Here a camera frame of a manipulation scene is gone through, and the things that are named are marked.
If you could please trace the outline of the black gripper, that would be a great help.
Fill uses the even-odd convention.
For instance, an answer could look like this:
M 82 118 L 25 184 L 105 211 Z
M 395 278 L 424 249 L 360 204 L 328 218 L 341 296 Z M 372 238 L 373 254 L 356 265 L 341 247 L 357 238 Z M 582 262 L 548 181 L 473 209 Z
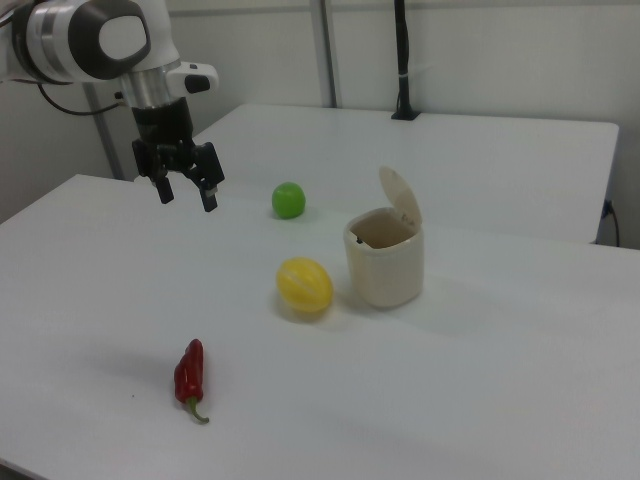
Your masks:
M 199 190 L 204 211 L 216 209 L 216 193 L 224 181 L 224 172 L 212 143 L 195 146 L 187 100 L 133 108 L 132 113 L 139 134 L 132 142 L 138 173 L 155 186 L 160 201 L 169 203 L 174 199 L 167 171 L 188 172 Z

